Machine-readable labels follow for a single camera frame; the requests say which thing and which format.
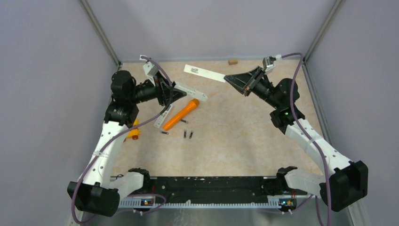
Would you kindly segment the white remote battery cover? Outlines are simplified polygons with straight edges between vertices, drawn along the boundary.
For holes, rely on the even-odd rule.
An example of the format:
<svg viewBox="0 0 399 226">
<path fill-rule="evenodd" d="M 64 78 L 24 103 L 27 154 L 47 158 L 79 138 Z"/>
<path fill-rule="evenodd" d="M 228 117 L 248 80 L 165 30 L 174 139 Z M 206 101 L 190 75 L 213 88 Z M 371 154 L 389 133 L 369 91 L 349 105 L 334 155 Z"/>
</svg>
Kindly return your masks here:
<svg viewBox="0 0 399 226">
<path fill-rule="evenodd" d="M 210 71 L 210 70 L 206 70 L 206 69 L 202 69 L 196 66 L 192 66 L 192 65 L 185 65 L 184 66 L 184 72 L 185 73 L 190 73 L 193 75 L 197 75 L 203 78 L 207 78 L 207 79 L 211 79 L 211 80 L 215 80 L 218 82 L 223 82 L 225 83 L 225 75 L 221 74 L 221 73 L 217 73 L 214 71 Z"/>
</svg>

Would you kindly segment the long white remote control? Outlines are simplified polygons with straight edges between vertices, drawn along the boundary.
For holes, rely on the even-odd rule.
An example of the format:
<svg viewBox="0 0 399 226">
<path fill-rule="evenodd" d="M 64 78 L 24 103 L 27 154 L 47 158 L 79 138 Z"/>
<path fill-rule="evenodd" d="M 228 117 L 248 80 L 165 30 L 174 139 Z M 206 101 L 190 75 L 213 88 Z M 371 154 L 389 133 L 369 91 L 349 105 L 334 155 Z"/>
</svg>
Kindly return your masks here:
<svg viewBox="0 0 399 226">
<path fill-rule="evenodd" d="M 208 97 L 203 92 L 200 92 L 194 88 L 188 87 L 183 83 L 175 81 L 174 88 L 184 91 L 187 95 L 191 96 L 192 98 L 198 99 L 199 101 L 207 101 Z"/>
</svg>

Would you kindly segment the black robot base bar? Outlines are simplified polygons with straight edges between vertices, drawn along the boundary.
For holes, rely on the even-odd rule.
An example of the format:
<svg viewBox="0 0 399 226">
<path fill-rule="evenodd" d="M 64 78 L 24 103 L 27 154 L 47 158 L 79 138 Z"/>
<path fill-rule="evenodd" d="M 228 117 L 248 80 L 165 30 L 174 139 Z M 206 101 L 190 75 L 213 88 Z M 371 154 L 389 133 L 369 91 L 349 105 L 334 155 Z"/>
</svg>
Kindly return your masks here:
<svg viewBox="0 0 399 226">
<path fill-rule="evenodd" d="M 247 204 L 267 203 L 277 196 L 305 195 L 283 189 L 275 177 L 151 177 L 133 194 L 160 194 L 167 203 Z"/>
</svg>

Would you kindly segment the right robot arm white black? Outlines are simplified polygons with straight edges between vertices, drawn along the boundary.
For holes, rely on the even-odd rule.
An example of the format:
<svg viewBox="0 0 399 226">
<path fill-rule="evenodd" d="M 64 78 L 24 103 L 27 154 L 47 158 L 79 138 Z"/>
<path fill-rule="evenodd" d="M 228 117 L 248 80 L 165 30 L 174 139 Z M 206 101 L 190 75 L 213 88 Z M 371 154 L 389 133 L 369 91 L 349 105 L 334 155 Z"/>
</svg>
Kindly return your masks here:
<svg viewBox="0 0 399 226">
<path fill-rule="evenodd" d="M 280 168 L 276 181 L 280 193 L 302 190 L 318 196 L 335 212 L 367 196 L 368 167 L 339 153 L 310 125 L 295 105 L 300 95 L 293 79 L 284 78 L 273 85 L 258 66 L 247 73 L 226 75 L 224 80 L 244 96 L 253 93 L 271 105 L 273 125 L 294 140 L 323 173 L 321 176 L 297 167 Z"/>
</svg>

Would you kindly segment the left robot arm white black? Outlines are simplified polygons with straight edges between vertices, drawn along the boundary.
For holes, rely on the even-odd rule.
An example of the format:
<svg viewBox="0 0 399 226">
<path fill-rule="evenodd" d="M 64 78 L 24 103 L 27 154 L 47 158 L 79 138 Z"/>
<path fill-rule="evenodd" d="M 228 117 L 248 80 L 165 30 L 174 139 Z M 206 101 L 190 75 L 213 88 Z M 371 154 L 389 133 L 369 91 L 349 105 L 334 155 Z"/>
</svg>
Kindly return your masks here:
<svg viewBox="0 0 399 226">
<path fill-rule="evenodd" d="M 111 180 L 117 155 L 129 130 L 136 128 L 133 124 L 139 113 L 139 103 L 156 99 L 166 110 L 171 103 L 187 96 L 176 82 L 159 72 L 152 79 L 137 83 L 130 72 L 117 71 L 112 75 L 111 91 L 112 100 L 89 164 L 78 181 L 71 181 L 67 187 L 72 199 L 71 215 L 77 224 L 84 223 L 77 211 L 111 217 L 120 200 L 135 191 L 142 195 L 150 191 L 149 173 L 143 169 L 129 170 L 122 178 Z"/>
</svg>

